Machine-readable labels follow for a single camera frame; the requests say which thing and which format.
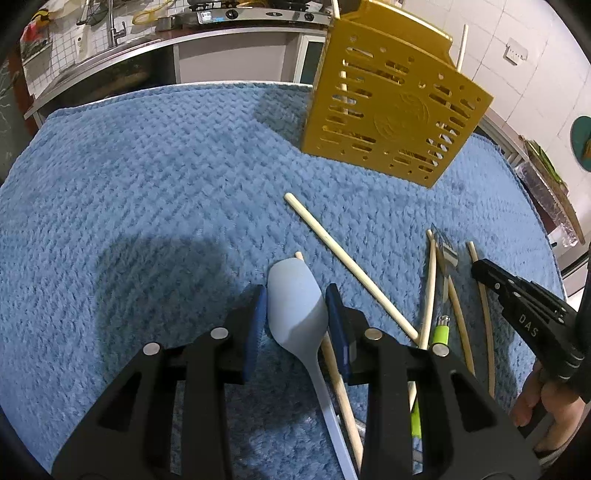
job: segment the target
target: electrical outlet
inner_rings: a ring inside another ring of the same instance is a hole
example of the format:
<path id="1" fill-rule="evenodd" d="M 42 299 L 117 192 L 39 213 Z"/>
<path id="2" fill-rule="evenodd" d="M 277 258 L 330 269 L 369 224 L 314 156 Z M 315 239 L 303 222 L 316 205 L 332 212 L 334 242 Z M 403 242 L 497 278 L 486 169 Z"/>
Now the electrical outlet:
<path id="1" fill-rule="evenodd" d="M 513 65 L 519 65 L 522 61 L 527 60 L 528 51 L 525 47 L 519 45 L 516 40 L 510 38 L 507 42 L 507 49 L 503 57 Z"/>

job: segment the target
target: gas stove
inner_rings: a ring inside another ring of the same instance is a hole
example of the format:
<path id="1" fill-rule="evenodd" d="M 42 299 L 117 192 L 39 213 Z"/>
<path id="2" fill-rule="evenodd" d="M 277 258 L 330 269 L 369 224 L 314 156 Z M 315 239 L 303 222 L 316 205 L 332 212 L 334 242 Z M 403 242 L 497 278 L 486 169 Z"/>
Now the gas stove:
<path id="1" fill-rule="evenodd" d="M 207 25 L 223 22 L 262 22 L 262 21 L 281 21 L 315 25 L 330 25 L 330 16 L 319 12 L 304 12 L 297 10 L 284 10 L 277 8 L 254 8 L 254 7 L 236 7 L 236 8 L 207 8 L 197 11 L 184 11 L 172 17 L 160 19 L 157 31 L 172 30 L 183 27 L 204 27 Z"/>

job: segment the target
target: spatula handle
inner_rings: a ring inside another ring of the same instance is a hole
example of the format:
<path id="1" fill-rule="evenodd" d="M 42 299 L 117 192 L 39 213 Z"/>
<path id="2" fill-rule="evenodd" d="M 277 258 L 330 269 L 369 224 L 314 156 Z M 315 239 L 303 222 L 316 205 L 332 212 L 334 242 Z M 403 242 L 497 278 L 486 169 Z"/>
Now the spatula handle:
<path id="1" fill-rule="evenodd" d="M 335 409 L 330 401 L 329 391 L 328 388 L 326 388 L 326 383 L 322 376 L 322 372 L 320 371 L 318 361 L 310 362 L 309 365 L 306 365 L 306 368 L 310 374 L 314 389 L 316 390 L 320 409 L 322 410 L 322 415 L 324 415 L 324 422 L 329 430 L 330 440 L 332 441 L 336 456 L 339 460 L 343 476 L 345 477 L 345 480 L 357 480 L 357 473 L 355 472 L 355 467 L 353 466 L 349 451 L 347 450 L 343 433 L 340 431 Z"/>

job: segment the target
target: green plate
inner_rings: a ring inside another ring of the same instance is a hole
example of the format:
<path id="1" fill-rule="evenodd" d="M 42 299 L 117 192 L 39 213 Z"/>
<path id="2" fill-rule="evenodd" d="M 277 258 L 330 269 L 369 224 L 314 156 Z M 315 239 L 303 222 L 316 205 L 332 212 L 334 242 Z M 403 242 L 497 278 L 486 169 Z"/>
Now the green plate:
<path id="1" fill-rule="evenodd" d="M 583 155 L 585 152 L 585 145 L 587 145 L 590 138 L 591 118 L 588 116 L 580 116 L 574 121 L 573 126 L 570 129 L 570 145 L 573 147 L 574 156 L 587 171 L 591 171 L 591 158 L 585 158 Z"/>

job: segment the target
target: metal screw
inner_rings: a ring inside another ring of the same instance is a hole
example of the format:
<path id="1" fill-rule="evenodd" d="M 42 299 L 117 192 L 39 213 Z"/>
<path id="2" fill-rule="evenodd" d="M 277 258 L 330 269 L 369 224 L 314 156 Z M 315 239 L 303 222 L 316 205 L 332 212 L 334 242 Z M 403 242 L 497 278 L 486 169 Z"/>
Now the metal screw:
<path id="1" fill-rule="evenodd" d="M 368 328 L 365 331 L 365 337 L 367 340 L 380 340 L 382 338 L 382 332 L 377 328 Z"/>
<path id="2" fill-rule="evenodd" d="M 449 347 L 445 343 L 436 343 L 431 347 L 431 351 L 437 356 L 449 355 Z"/>
<path id="3" fill-rule="evenodd" d="M 214 340 L 222 340 L 228 336 L 228 329 L 224 327 L 215 327 L 211 332 L 210 335 Z"/>
<path id="4" fill-rule="evenodd" d="M 146 343 L 142 351 L 144 355 L 156 355 L 160 351 L 160 345 L 156 342 Z"/>

